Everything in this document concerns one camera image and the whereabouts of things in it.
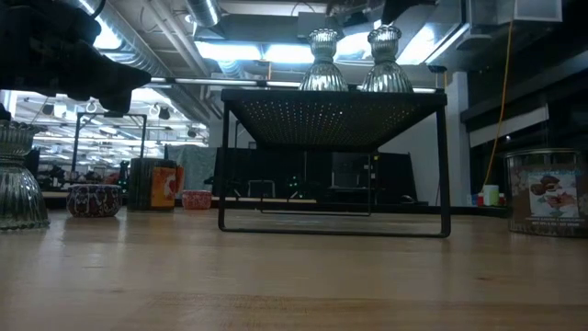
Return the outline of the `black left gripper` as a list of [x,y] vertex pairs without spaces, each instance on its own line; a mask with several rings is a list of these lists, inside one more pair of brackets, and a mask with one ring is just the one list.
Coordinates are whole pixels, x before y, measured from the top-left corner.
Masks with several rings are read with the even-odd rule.
[[132,90],[152,75],[95,48],[106,3],[98,0],[87,13],[63,0],[0,0],[0,89],[94,98],[107,110],[127,113]]

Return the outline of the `ribbed glass candlestick holder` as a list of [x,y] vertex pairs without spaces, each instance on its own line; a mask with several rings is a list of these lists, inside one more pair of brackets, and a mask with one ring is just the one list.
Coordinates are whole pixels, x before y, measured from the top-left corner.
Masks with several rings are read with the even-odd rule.
[[348,84],[334,64],[337,32],[315,29],[308,37],[313,63],[303,76],[298,90],[345,92]]
[[43,126],[0,120],[0,232],[48,227],[50,220],[37,179],[25,167]]
[[381,25],[367,35],[374,65],[361,86],[363,92],[412,93],[408,75],[396,62],[401,31],[392,25]]

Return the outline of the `orange candle can silver lid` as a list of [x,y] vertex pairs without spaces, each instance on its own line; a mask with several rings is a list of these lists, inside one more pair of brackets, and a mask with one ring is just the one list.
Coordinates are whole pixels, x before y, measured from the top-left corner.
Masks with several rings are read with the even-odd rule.
[[128,208],[172,211],[184,183],[184,168],[174,160],[133,158],[130,162]]

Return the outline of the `purple patterned candle tin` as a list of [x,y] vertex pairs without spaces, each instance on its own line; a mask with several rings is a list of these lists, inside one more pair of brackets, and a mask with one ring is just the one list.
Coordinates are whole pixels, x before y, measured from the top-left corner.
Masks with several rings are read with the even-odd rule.
[[109,184],[79,184],[68,188],[66,207],[77,218],[115,216],[122,206],[122,188]]

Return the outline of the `pink patterned candle tin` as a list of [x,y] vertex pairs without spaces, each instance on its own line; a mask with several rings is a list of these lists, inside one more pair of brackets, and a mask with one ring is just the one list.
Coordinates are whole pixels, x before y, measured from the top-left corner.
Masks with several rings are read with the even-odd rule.
[[182,205],[185,210],[208,210],[212,203],[212,193],[207,190],[184,190]]

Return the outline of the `picture label candle jar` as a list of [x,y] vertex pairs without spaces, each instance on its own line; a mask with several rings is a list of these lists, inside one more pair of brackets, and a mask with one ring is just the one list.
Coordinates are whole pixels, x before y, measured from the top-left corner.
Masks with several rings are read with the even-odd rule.
[[588,238],[588,151],[540,148],[504,156],[509,230]]

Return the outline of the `grey cloth cover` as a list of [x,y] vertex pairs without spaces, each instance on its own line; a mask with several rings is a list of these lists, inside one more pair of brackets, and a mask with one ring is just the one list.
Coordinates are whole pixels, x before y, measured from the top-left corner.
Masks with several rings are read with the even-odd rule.
[[170,145],[164,148],[164,158],[184,168],[183,190],[212,190],[217,149],[196,145]]

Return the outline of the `black perforated metal shelf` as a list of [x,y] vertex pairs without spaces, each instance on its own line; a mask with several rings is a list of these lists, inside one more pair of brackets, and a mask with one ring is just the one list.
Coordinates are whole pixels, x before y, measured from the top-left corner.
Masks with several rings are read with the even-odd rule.
[[440,230],[451,234],[451,203],[446,129],[447,95],[431,93],[326,92],[299,90],[225,89],[217,225],[225,223],[227,153],[230,118],[235,117],[262,148],[279,151],[361,153],[378,148],[430,115],[436,117]]

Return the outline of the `black partition panel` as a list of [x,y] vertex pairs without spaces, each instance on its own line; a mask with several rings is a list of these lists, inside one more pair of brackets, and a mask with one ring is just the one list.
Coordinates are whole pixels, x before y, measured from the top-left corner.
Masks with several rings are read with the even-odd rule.
[[273,180],[270,199],[319,203],[400,204],[418,201],[409,154],[235,149],[224,162],[227,195],[249,198],[248,181]]

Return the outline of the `small white stool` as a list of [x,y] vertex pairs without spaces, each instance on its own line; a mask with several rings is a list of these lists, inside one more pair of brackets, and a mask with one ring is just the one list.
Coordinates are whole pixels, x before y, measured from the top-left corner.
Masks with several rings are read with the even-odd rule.
[[249,180],[247,194],[249,198],[274,198],[276,196],[275,182],[266,179]]

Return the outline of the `black background rig frame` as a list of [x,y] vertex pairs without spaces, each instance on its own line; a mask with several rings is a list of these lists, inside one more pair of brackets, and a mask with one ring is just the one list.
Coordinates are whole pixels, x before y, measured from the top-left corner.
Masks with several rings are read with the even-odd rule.
[[131,113],[119,113],[119,112],[77,112],[76,113],[76,123],[75,123],[75,133],[74,133],[74,140],[73,140],[73,165],[75,165],[77,160],[77,152],[78,152],[78,144],[80,140],[80,130],[82,129],[82,117],[84,116],[89,117],[89,122],[91,122],[96,116],[101,116],[105,118],[141,118],[142,125],[141,128],[141,149],[140,149],[140,158],[145,156],[145,139],[146,139],[146,132],[147,132],[147,122],[148,117],[145,114],[131,114]]

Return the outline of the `black aluminium table frame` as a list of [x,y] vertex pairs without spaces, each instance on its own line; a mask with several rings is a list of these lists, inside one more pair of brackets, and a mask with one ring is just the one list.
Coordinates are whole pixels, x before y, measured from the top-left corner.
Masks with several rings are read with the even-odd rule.
[[[265,211],[312,211],[367,213],[366,203],[317,203],[301,200],[226,200],[226,209]],[[418,204],[378,204],[370,207],[372,213],[439,214],[440,206]],[[507,218],[511,210],[505,207],[450,207],[451,215]]]

